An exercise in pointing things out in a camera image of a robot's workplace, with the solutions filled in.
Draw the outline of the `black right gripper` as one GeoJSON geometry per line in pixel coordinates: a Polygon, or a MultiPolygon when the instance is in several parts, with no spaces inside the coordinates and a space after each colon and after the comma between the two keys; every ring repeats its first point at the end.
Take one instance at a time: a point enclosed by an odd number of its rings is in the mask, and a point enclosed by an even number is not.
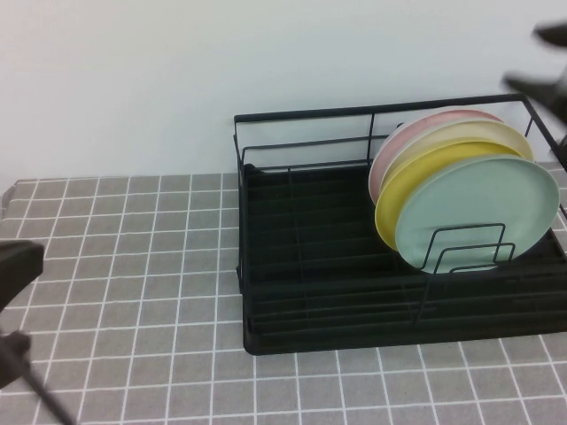
{"type": "MultiPolygon", "coordinates": [[[[533,29],[533,33],[541,41],[556,47],[567,46],[567,24],[540,25],[533,29]]],[[[563,124],[567,123],[566,108],[566,69],[558,76],[555,82],[528,78],[522,75],[507,73],[503,76],[504,84],[533,99],[540,104],[550,104],[548,109],[563,124]]]]}

